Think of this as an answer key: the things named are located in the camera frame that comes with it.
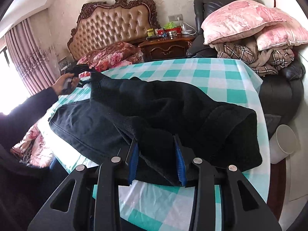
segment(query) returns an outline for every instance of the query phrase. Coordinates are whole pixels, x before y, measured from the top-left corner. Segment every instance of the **blue gripper pad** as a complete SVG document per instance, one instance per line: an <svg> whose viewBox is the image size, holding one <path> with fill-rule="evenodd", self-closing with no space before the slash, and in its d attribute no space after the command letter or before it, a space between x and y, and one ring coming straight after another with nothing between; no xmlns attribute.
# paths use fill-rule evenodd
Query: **blue gripper pad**
<svg viewBox="0 0 308 231"><path fill-rule="evenodd" d="M132 184L133 180L136 177L136 171L137 171L137 165L138 165L138 160L139 160L139 148L138 144L136 143L131 155L131 160L128 165L129 172L128 172L128 183Z"/></svg>
<svg viewBox="0 0 308 231"><path fill-rule="evenodd" d="M177 162L177 175L179 177L179 181L182 183L182 186L186 186L187 179L186 179L186 170L185 170L185 163L182 156L182 152L179 148L179 145L175 143L175 154L176 154L176 162Z"/></svg>

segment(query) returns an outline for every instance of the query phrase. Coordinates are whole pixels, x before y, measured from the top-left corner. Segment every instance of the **bed headboard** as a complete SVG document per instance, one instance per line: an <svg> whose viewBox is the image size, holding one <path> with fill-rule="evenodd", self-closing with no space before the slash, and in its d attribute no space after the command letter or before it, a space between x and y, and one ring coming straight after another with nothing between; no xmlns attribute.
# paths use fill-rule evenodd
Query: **bed headboard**
<svg viewBox="0 0 308 231"><path fill-rule="evenodd" d="M149 28L160 28L153 0L115 0L92 2L82 6L77 27L67 43L75 60L92 50L103 49L116 42L141 42Z"/></svg>

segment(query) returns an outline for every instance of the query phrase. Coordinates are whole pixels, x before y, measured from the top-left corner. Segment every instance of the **dark sleeve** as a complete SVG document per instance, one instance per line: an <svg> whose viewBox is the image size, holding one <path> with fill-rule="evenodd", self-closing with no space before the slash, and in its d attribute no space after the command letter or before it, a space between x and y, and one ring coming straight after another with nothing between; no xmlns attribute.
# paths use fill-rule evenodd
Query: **dark sleeve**
<svg viewBox="0 0 308 231"><path fill-rule="evenodd" d="M10 150L57 100L58 96L50 87L28 98L9 115L0 115L0 144Z"/></svg>

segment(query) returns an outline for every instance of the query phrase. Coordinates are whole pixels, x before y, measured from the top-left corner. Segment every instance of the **window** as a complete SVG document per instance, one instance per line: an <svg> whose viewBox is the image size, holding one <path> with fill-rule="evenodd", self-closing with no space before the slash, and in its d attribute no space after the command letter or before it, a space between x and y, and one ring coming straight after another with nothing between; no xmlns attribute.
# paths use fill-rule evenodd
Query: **window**
<svg viewBox="0 0 308 231"><path fill-rule="evenodd" d="M12 63L7 47L0 51L0 73L0 112L8 115L30 94Z"/></svg>

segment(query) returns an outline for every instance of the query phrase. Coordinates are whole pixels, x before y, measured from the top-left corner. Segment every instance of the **nightstand drawer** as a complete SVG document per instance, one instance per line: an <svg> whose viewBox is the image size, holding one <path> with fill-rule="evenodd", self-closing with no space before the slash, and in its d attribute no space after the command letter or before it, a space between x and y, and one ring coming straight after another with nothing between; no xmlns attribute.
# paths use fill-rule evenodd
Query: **nightstand drawer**
<svg viewBox="0 0 308 231"><path fill-rule="evenodd" d="M149 51L152 60L186 58L187 43L159 44Z"/></svg>

